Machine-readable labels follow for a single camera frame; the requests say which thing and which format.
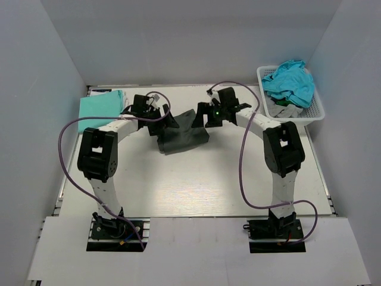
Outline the dark grey t-shirt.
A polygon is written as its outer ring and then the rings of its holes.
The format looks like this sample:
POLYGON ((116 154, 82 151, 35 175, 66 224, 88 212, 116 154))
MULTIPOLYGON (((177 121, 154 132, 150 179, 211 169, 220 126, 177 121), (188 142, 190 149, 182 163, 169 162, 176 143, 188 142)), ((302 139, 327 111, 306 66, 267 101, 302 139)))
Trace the dark grey t-shirt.
POLYGON ((160 153, 165 155, 181 153, 208 143, 210 136, 204 127, 192 128, 195 117, 195 110, 190 109, 174 118, 179 128, 167 128, 158 136, 160 153))

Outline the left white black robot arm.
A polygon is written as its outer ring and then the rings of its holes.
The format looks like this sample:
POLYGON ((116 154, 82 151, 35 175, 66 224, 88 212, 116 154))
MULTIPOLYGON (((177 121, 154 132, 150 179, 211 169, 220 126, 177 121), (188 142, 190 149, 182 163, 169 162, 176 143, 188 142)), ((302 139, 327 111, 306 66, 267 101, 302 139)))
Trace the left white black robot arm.
POLYGON ((145 111, 134 107, 119 120, 83 131, 77 167, 93 189, 98 203, 97 216, 108 219, 105 230, 114 238, 121 237, 126 230, 126 223, 118 218, 124 213, 113 179, 118 166, 118 144, 145 126, 151 136, 166 128, 179 127, 170 113, 170 105, 164 104, 162 108, 149 106, 145 111))

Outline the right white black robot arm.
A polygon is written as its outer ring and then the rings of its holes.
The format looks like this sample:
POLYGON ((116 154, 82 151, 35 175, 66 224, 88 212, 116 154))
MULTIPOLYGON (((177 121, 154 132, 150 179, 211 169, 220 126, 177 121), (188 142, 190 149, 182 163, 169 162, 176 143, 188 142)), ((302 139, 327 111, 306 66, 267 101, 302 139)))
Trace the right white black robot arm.
POLYGON ((278 238, 284 237, 291 229, 288 219, 293 219, 296 215, 293 206, 295 179, 305 160, 295 123, 270 120, 247 103, 224 107, 216 102, 200 102, 192 127, 221 127, 224 120, 245 128, 238 163, 239 187, 244 202, 253 209, 267 209, 268 215, 275 218, 268 223, 270 233, 278 238), (269 206, 251 204, 243 189, 243 153, 250 132, 263 140, 265 163, 272 174, 273 192, 269 206))

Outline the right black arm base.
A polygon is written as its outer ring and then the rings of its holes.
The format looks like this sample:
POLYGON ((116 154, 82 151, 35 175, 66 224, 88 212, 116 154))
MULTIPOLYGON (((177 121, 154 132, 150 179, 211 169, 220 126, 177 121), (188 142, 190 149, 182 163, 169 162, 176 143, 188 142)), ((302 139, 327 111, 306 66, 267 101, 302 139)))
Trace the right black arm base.
POLYGON ((281 230, 271 226, 269 219, 248 220, 242 228, 248 233, 251 254, 306 252, 304 242, 293 244, 304 237, 299 219, 281 230))

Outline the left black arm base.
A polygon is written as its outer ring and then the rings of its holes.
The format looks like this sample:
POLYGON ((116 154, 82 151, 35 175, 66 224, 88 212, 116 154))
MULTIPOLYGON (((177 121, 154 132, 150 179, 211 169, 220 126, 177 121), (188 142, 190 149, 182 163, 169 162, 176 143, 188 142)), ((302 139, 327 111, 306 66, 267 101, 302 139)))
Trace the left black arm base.
POLYGON ((136 235, 138 232, 142 244, 147 246, 149 239, 149 219, 132 219, 133 227, 125 221, 112 220, 114 226, 107 226, 100 219, 92 219, 87 252, 141 253, 143 248, 136 235))

